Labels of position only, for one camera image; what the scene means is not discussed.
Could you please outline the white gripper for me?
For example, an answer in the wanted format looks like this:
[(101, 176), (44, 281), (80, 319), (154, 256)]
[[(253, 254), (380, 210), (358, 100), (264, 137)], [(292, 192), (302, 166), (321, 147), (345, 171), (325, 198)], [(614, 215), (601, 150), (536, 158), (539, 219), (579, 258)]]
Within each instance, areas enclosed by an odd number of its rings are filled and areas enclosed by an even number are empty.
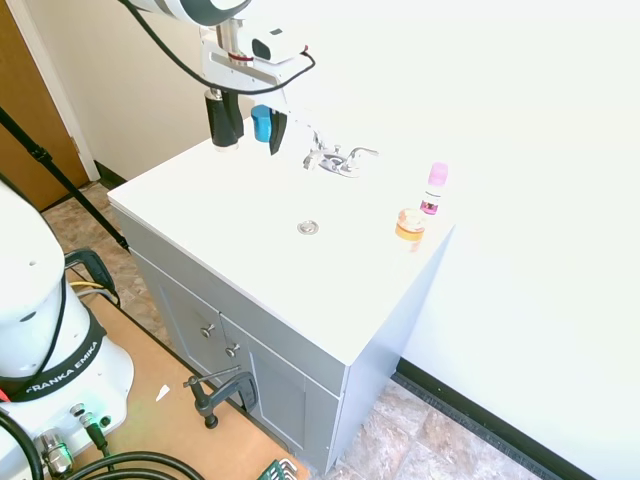
[[(201, 31), (204, 78), (226, 91), (242, 91), (269, 110), (270, 154), (280, 150), (290, 109), (284, 84), (307, 67), (305, 42), (281, 27), (218, 25)], [(219, 151), (233, 150), (244, 136), (238, 95), (210, 88), (205, 104), (211, 140)]]

